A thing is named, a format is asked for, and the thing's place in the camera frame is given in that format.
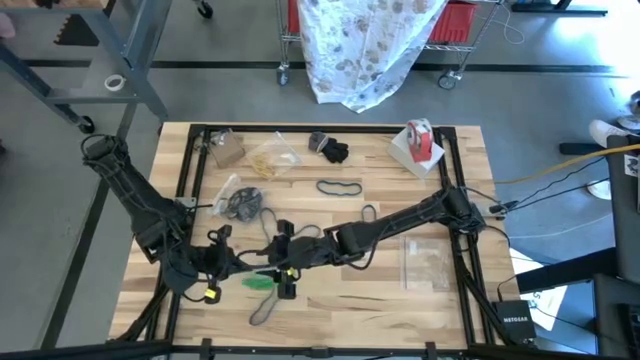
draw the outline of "red tape dispenser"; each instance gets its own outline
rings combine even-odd
[[[427,119],[411,120],[407,123],[407,140],[409,150],[413,157],[413,162],[423,162],[431,160],[433,155],[433,130]]]

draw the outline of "green object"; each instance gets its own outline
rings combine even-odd
[[[242,285],[251,290],[267,291],[273,288],[273,280],[264,275],[253,275],[243,279]]]

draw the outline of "tape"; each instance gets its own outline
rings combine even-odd
[[[122,75],[111,75],[105,79],[104,87],[111,92],[116,92],[124,88],[125,82],[127,82],[127,79],[122,77]]]

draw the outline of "yellow cable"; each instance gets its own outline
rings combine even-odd
[[[554,171],[558,171],[560,169],[564,169],[567,166],[571,166],[573,164],[579,163],[581,161],[587,160],[587,159],[591,159],[594,158],[596,156],[604,156],[604,155],[610,155],[610,154],[615,154],[615,153],[619,153],[619,152],[627,152],[630,150],[640,150],[640,144],[639,145],[627,145],[627,146],[622,146],[622,147],[617,147],[617,148],[613,148],[613,149],[605,149],[605,150],[600,150],[600,151],[596,151],[596,152],[592,152],[591,154],[587,154],[587,155],[582,155],[579,156],[577,158],[573,158],[569,161],[565,161],[561,164],[558,165],[554,165],[546,170],[542,170],[538,173],[535,173],[533,175],[530,176],[525,176],[523,178],[519,178],[519,179],[513,179],[513,180],[508,180],[508,181],[496,181],[495,183],[498,185],[506,185],[506,184],[515,184],[515,183],[519,183],[519,182],[523,182],[523,181],[528,181],[531,179],[535,179],[537,177],[543,176],[543,175],[547,175],[550,174]]]

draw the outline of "gray floor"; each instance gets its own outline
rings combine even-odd
[[[611,5],[612,13],[605,18],[514,14],[512,25],[525,32],[527,42],[506,43],[502,28],[494,24],[472,61],[611,65],[618,67],[620,76],[476,72],[465,74],[458,87],[447,92],[434,85],[439,74],[413,72],[398,93],[361,115],[341,105],[317,105],[303,71],[294,71],[291,83],[282,88],[276,85],[272,70],[158,69],[151,71],[150,79],[165,101],[171,121],[404,123],[427,117],[436,124],[481,125],[494,178],[510,179],[566,160],[557,153],[557,144],[588,140],[590,120],[612,119],[626,113],[625,102],[639,86],[638,81],[626,75],[633,70],[629,63],[637,63],[638,56],[630,47],[612,43],[621,44],[631,37],[624,31],[614,31],[635,24],[633,17],[628,20],[623,16],[638,11],[636,8],[640,7],[634,5],[637,3],[631,0]],[[156,58],[278,59],[271,1],[215,1],[215,8],[216,20],[206,23],[194,13],[191,3],[174,4]],[[501,11],[504,19],[506,12]],[[52,45],[63,20],[53,16],[20,17],[16,19],[19,36],[8,44],[25,58],[90,58],[91,49]],[[294,59],[300,56],[296,51],[292,53]],[[452,59],[426,53],[421,61]],[[40,68],[38,72],[57,86],[74,86],[82,82],[85,71]],[[7,74],[0,74],[0,84],[0,136],[9,149],[0,163],[0,241],[4,245],[0,252],[0,286],[4,289],[0,296],[0,351],[10,351],[36,347],[40,341],[51,300],[60,287],[97,179],[81,165],[78,144],[83,136],[78,131],[54,117]],[[96,105],[76,109],[91,115],[99,131],[108,133],[117,127],[124,107]],[[134,162],[145,174],[153,159],[157,126],[156,118],[140,106],[129,144]],[[521,199],[564,174],[499,186],[498,194],[503,200]],[[547,193],[606,174],[604,164],[598,164]],[[506,224],[512,236],[547,234],[589,222],[610,211],[608,202],[576,191],[514,212]],[[126,213],[110,199],[65,323],[61,345],[104,340],[130,246],[128,224]],[[515,248],[527,254],[553,260],[612,244],[610,218],[562,236],[513,241]],[[561,316],[584,323],[589,315],[584,294],[584,289],[572,288]],[[593,350],[592,340],[568,345]]]

